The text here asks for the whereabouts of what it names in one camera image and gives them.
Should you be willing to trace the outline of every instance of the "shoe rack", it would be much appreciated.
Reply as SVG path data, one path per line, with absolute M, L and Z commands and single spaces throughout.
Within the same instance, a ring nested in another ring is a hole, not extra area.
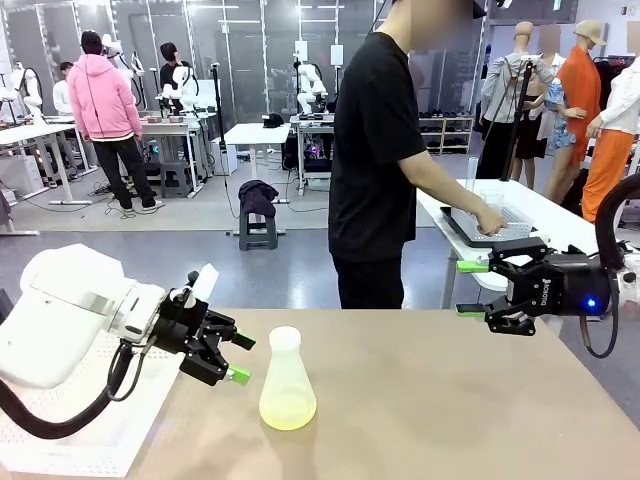
M 431 153 L 468 153 L 474 122 L 470 115 L 421 116 L 420 134 Z

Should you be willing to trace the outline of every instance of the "man's arm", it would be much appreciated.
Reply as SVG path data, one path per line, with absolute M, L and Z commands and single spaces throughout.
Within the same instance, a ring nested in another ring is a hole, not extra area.
M 129 119 L 129 123 L 131 124 L 131 129 L 137 137 L 141 137 L 142 123 L 140 122 L 140 114 L 136 108 L 136 99 L 119 72 L 116 71 L 116 75 L 113 75 L 113 77 L 116 89 L 118 90 L 118 96 L 120 97 L 124 111 Z
M 412 113 L 415 94 L 401 75 L 372 79 L 361 90 L 362 119 L 379 165 L 397 164 L 409 182 L 441 202 L 475 215 L 485 234 L 505 227 L 504 219 L 477 195 L 463 188 L 434 162 L 424 147 Z
M 87 137 L 89 137 L 89 132 L 87 131 L 84 119 L 82 118 L 82 107 L 80 106 L 80 100 L 78 98 L 78 90 L 76 88 L 75 78 L 70 78 L 67 83 L 69 84 L 69 97 L 71 98 L 71 111 L 73 112 L 73 119 L 76 122 L 76 127 L 78 127 L 78 131 L 82 135 L 82 138 L 86 139 Z
M 436 200 L 476 216 L 484 233 L 496 234 L 506 227 L 504 219 L 480 197 L 470 192 L 424 151 L 398 162 L 407 179 Z

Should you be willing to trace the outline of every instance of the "cap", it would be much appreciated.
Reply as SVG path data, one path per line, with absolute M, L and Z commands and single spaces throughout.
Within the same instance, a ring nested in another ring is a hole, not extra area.
M 607 42 L 602 40 L 602 24 L 595 20 L 585 20 L 576 25 L 576 35 L 587 37 L 596 45 L 606 45 Z
M 473 0 L 473 19 L 476 20 L 486 15 L 487 15 L 487 12 L 484 11 L 484 8 L 478 5 L 478 2 Z

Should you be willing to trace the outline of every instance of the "mannequin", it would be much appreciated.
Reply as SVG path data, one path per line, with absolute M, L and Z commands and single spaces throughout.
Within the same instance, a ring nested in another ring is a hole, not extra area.
M 604 197 L 624 174 L 639 118 L 640 57 L 636 57 L 630 67 L 613 79 L 606 110 L 587 127 L 588 137 L 598 136 L 582 195 L 582 216 L 591 223 L 595 222 Z
M 558 55 L 560 50 L 559 25 L 540 26 L 540 60 L 555 77 L 565 58 Z M 525 116 L 521 123 L 521 131 L 518 132 L 518 147 L 513 159 L 511 178 L 519 181 L 524 166 L 527 186 L 533 190 L 535 185 L 536 164 L 535 158 L 544 158 L 547 150 L 547 142 L 553 137 L 556 113 L 546 108 L 544 100 L 548 88 L 540 81 L 537 75 L 531 78 L 527 90 L 527 102 L 525 102 Z
M 505 169 L 510 137 L 515 121 L 515 110 L 528 55 L 529 40 L 533 34 L 533 24 L 522 22 L 516 25 L 513 53 L 497 59 L 482 87 L 480 123 L 485 141 L 476 178 L 498 179 Z M 553 75 L 540 59 L 533 59 L 534 71 L 540 80 L 548 85 Z
M 546 104 L 558 112 L 553 147 L 556 157 L 546 196 L 561 203 L 580 172 L 587 153 L 587 126 L 600 113 L 600 75 L 589 51 L 602 40 L 602 25 L 585 20 L 576 25 L 576 46 L 549 88 Z

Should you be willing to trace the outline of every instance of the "man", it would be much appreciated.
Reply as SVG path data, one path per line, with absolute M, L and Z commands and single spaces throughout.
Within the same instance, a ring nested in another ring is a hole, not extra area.
M 173 72 L 176 67 L 178 65 L 190 67 L 191 65 L 189 65 L 189 62 L 182 61 L 180 54 L 178 53 L 178 48 L 173 43 L 163 43 L 160 45 L 160 53 L 167 62 L 160 69 L 160 90 L 162 91 L 164 86 L 167 84 L 171 85 L 171 88 L 175 90 L 178 88 L 178 84 L 173 81 Z M 182 103 L 178 100 L 171 100 L 171 102 L 173 103 L 174 111 L 179 113 L 182 110 Z M 187 137 L 182 137 L 182 151 L 184 153 L 185 161 L 189 161 Z
M 124 77 L 102 55 L 100 36 L 86 31 L 80 42 L 84 55 L 69 73 L 69 96 L 78 130 L 85 141 L 93 142 L 100 166 L 122 210 L 134 211 L 131 194 L 120 177 L 118 157 L 133 178 L 142 212 L 153 213 L 164 202 L 154 198 L 136 143 L 142 139 L 142 125 L 135 98 Z
M 62 62 L 60 64 L 60 72 L 64 77 L 53 86 L 53 105 L 58 110 L 58 115 L 72 115 L 71 99 L 69 98 L 69 86 L 67 85 L 67 76 L 73 67 L 71 62 Z
M 471 21 L 473 0 L 393 0 L 345 70 L 335 116 L 329 250 L 343 308 L 401 308 L 404 243 L 415 238 L 416 187 L 476 216 L 488 235 L 504 219 L 427 153 L 408 66 L 452 20 Z

